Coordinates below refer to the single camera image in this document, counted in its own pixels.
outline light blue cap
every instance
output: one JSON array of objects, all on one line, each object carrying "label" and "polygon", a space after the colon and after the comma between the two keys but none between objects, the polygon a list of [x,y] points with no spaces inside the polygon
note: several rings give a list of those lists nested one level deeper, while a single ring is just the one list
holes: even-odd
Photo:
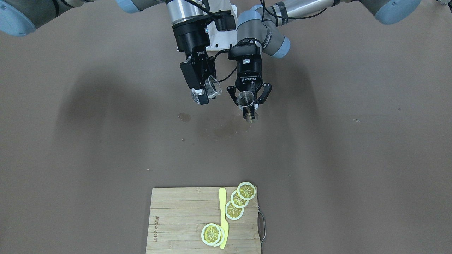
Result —
[{"label": "light blue cap", "polygon": [[17,37],[36,31],[36,27],[23,13],[0,0],[0,30]]},{"label": "light blue cap", "polygon": [[140,9],[135,6],[132,0],[116,0],[116,3],[127,13],[140,12]]},{"label": "light blue cap", "polygon": [[257,10],[259,8],[262,8],[262,5],[255,5],[255,6],[251,7],[250,10]]},{"label": "light blue cap", "polygon": [[421,0],[392,0],[375,14],[375,18],[385,25],[391,25],[408,17]]},{"label": "light blue cap", "polygon": [[276,53],[272,57],[283,58],[287,55],[287,53],[289,53],[289,49],[290,49],[290,40],[289,38],[284,36],[284,41],[281,44],[281,47],[278,49],[278,51],[276,51]]},{"label": "light blue cap", "polygon": [[262,16],[261,16],[261,14],[259,14],[259,12],[255,11],[255,10],[246,10],[246,11],[242,12],[242,14],[240,14],[237,27],[239,27],[241,24],[245,23],[246,21],[250,21],[253,19],[261,20]]}]

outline lemon slice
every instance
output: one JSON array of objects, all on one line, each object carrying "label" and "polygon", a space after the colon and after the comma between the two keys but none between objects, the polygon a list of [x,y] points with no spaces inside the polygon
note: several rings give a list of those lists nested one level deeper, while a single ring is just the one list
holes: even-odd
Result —
[{"label": "lemon slice", "polygon": [[236,208],[230,201],[226,204],[226,217],[230,220],[236,221],[240,219],[243,215],[243,211],[243,208]]},{"label": "lemon slice", "polygon": [[225,233],[225,230],[221,226],[220,226],[220,232],[221,232],[221,239],[216,245],[212,245],[213,247],[220,246],[225,240],[226,233]]},{"label": "lemon slice", "polygon": [[235,190],[231,194],[231,204],[235,206],[236,208],[245,208],[248,205],[249,201],[244,200],[237,195],[237,190]]},{"label": "lemon slice", "polygon": [[237,195],[244,200],[253,199],[256,196],[256,187],[249,182],[243,182],[237,187]]},{"label": "lemon slice", "polygon": [[221,229],[219,225],[209,223],[202,228],[201,239],[203,243],[209,246],[213,246],[220,241],[220,238],[221,238]]}]

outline knife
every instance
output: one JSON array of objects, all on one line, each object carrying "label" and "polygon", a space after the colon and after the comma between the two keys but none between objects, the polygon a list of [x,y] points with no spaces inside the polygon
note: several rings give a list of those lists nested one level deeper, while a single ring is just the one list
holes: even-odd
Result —
[{"label": "knife", "polygon": [[220,249],[224,249],[226,242],[227,242],[227,236],[229,234],[229,223],[226,221],[226,189],[225,188],[220,188],[218,190],[218,197],[220,198],[221,227],[225,231],[225,240],[220,245]]}]

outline wooden cutting board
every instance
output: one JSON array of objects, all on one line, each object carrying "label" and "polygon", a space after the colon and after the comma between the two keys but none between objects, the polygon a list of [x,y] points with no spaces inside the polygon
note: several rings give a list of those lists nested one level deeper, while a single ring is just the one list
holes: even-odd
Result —
[{"label": "wooden cutting board", "polygon": [[[146,254],[261,254],[257,195],[240,219],[227,219],[225,249],[202,242],[201,230],[207,223],[220,225],[220,188],[152,189]],[[228,202],[237,187],[225,188]]]}]

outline water droplet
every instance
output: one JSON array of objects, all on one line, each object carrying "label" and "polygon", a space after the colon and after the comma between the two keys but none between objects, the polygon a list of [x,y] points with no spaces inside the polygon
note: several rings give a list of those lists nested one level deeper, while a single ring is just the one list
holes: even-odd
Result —
[{"label": "water droplet", "polygon": [[186,113],[179,113],[177,115],[177,117],[182,121],[182,122],[189,122],[192,118],[189,114]]}]

